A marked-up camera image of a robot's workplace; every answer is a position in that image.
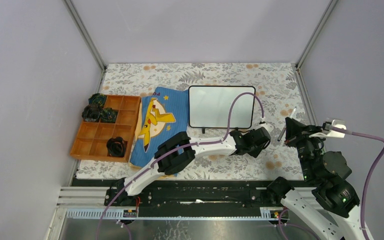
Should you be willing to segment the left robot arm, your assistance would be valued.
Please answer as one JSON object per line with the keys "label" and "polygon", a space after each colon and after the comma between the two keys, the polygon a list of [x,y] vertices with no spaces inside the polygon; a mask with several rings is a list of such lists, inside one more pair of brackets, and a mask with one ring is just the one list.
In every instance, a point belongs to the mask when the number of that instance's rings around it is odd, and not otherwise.
{"label": "left robot arm", "polygon": [[179,132],[159,145],[153,158],[138,172],[116,182],[115,195],[106,194],[108,205],[132,204],[145,187],[160,177],[183,171],[196,158],[214,155],[256,158],[269,146],[273,129],[272,125],[262,122],[256,129],[232,130],[223,137],[195,138],[185,131]]}

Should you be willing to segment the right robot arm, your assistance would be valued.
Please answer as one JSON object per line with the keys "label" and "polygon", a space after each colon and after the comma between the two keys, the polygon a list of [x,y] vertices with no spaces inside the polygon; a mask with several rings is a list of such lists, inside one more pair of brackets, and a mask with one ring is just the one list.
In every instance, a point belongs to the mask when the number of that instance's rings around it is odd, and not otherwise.
{"label": "right robot arm", "polygon": [[346,133],[348,130],[342,120],[334,119],[315,126],[290,117],[285,119],[284,143],[296,148],[304,181],[316,186],[311,193],[334,222],[304,200],[285,178],[278,177],[267,187],[267,201],[292,211],[320,240],[372,239],[360,217],[358,194],[346,180],[352,173],[346,159],[340,151],[323,151],[326,138],[344,138]]}

